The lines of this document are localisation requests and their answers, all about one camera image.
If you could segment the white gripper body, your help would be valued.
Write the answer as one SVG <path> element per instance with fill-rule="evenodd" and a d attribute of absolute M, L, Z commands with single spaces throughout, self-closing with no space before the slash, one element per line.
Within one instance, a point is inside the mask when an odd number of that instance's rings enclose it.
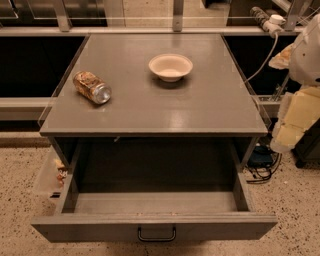
<path fill-rule="evenodd" d="M 320 89 L 303 87 L 286 93 L 280 104 L 278 121 L 272 132 L 270 147 L 274 152 L 292 150 L 320 118 Z"/>

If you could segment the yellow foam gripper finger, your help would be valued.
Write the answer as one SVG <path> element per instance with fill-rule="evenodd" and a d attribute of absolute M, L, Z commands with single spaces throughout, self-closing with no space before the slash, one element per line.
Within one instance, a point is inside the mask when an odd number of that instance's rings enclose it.
<path fill-rule="evenodd" d="M 268 65 L 271 68 L 275 68 L 278 70 L 287 69 L 289 67 L 289 62 L 291 59 L 292 47 L 292 44 L 286 46 L 281 52 L 277 53 L 274 57 L 271 58 Z"/>

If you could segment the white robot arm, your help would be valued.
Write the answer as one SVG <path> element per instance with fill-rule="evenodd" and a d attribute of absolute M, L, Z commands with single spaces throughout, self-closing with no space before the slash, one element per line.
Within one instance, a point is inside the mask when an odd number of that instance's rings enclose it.
<path fill-rule="evenodd" d="M 293 149 L 320 118 L 320 14 L 269 61 L 269 66 L 288 69 L 289 78 L 301 85 L 295 93 L 283 96 L 272 131 L 271 149 L 284 153 Z"/>

